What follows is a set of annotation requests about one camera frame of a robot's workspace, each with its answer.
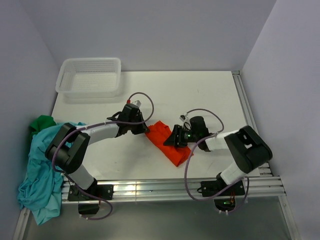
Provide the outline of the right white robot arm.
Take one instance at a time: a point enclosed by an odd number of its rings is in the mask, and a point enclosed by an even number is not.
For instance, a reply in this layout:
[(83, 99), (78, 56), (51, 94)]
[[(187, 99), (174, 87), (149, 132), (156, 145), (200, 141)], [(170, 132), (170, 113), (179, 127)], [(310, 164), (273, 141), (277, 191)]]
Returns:
[(180, 117), (183, 125), (176, 124), (164, 146), (185, 148), (189, 143), (199, 143), (205, 152), (230, 151), (233, 162), (216, 177), (216, 189), (222, 195), (229, 194), (236, 180), (249, 174), (273, 158), (270, 147), (249, 125), (225, 133), (210, 133), (202, 116), (187, 119)]

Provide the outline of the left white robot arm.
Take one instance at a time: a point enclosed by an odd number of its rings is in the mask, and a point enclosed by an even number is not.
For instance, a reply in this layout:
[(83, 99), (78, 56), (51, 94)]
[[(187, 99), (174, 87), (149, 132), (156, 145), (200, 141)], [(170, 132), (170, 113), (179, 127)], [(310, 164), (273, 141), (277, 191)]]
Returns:
[(65, 123), (45, 151), (45, 157), (55, 169), (63, 171), (80, 189), (86, 200), (99, 195), (97, 180), (87, 171), (83, 160), (89, 145), (105, 139), (117, 138), (130, 131), (134, 135), (149, 132), (140, 110), (139, 100), (129, 100), (122, 111), (108, 117), (105, 122), (87, 127)]

